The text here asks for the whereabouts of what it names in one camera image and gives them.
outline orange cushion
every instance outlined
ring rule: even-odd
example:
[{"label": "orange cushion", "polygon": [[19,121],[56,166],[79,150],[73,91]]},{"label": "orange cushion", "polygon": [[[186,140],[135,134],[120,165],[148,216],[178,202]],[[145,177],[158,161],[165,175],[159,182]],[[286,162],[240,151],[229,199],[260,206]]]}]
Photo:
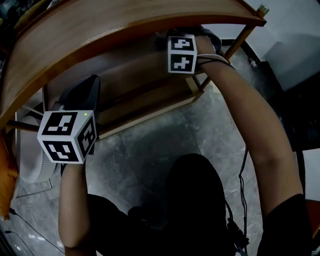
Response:
[{"label": "orange cushion", "polygon": [[17,177],[16,160],[10,156],[0,132],[0,215],[5,220],[9,219],[10,203],[14,196]]}]

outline gray tile floor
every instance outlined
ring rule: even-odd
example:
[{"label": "gray tile floor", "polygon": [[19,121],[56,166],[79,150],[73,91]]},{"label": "gray tile floor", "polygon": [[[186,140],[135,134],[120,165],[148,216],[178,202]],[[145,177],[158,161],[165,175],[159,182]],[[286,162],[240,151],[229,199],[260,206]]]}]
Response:
[{"label": "gray tile floor", "polygon": [[[276,81],[270,80],[265,70],[252,68],[241,49],[231,58],[231,63],[265,98],[277,93]],[[125,213],[150,200],[161,205],[164,181],[174,161],[181,155],[198,153],[208,158],[217,170],[235,221],[243,229],[238,174],[244,152],[245,143],[222,95],[208,86],[197,102],[98,142],[95,154],[88,157],[86,164],[88,192],[106,197]],[[257,254],[263,229],[257,180],[250,157],[243,178],[248,205],[248,255],[252,256]],[[15,199],[12,208],[63,250],[58,235],[60,179],[60,174],[56,173],[50,179],[50,191]],[[18,195],[49,187],[49,182],[26,184],[21,181]],[[0,222],[0,228],[18,233],[35,256],[62,255],[17,216]],[[31,255],[15,234],[5,236],[18,256]]]}]

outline wooden shelf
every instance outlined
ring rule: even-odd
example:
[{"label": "wooden shelf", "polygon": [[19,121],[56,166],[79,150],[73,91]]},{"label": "wooden shelf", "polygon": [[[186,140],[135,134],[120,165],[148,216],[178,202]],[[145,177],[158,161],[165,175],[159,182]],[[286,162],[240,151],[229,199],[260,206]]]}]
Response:
[{"label": "wooden shelf", "polygon": [[190,74],[168,73],[167,52],[157,50],[155,40],[156,36],[151,35],[119,45],[58,75],[46,86],[48,109],[52,108],[64,90],[92,74],[99,76],[101,81],[100,111],[161,87],[165,83],[189,77]]},{"label": "wooden shelf", "polygon": [[164,80],[163,83],[163,86],[157,89],[101,112],[98,120],[101,125],[100,136],[105,138],[137,123],[190,103],[203,93],[199,91],[193,77],[178,81]]},{"label": "wooden shelf", "polygon": [[0,129],[59,74],[154,32],[201,24],[263,26],[243,0],[64,0],[19,34],[1,76]]}]

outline hand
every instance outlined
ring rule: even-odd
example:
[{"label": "hand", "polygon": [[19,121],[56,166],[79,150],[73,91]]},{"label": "hand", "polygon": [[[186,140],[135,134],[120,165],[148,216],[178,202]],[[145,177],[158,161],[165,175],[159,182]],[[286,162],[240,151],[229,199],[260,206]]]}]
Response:
[{"label": "hand", "polygon": [[198,35],[195,37],[197,54],[216,54],[215,48],[211,40],[206,35]]}]

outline black and white marker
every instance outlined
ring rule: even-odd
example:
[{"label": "black and white marker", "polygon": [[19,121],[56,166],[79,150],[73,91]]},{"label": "black and white marker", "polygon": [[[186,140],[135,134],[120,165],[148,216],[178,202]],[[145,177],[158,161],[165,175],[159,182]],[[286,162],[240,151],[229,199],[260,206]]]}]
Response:
[{"label": "black and white marker", "polygon": [[195,36],[169,36],[168,72],[194,74],[197,61]]},{"label": "black and white marker", "polygon": [[97,139],[94,112],[47,111],[37,139],[51,162],[83,164]]}]

